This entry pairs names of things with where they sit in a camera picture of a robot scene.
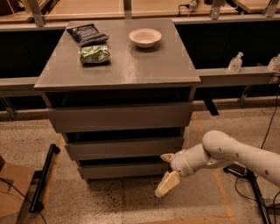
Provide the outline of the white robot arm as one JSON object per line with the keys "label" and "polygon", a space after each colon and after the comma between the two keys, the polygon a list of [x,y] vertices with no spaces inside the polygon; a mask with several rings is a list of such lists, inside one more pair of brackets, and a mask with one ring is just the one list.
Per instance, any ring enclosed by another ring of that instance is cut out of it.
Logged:
{"label": "white robot arm", "polygon": [[187,150],[160,156],[171,167],[157,186],[155,195],[162,197],[174,188],[181,178],[191,176],[200,169],[213,169],[238,162],[251,171],[280,186],[280,155],[238,142],[230,135],[208,131],[202,143]]}

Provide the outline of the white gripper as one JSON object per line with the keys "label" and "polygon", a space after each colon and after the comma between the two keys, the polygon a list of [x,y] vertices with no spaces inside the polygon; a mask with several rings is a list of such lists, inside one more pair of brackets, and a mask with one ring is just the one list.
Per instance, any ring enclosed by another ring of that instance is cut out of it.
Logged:
{"label": "white gripper", "polygon": [[180,182],[180,176],[186,177],[194,174],[194,169],[191,167],[190,162],[188,161],[186,150],[181,150],[175,154],[162,154],[160,158],[167,163],[171,163],[171,168],[174,171],[167,171],[164,174],[155,191],[155,195],[157,197],[163,197],[172,188],[174,188]]}

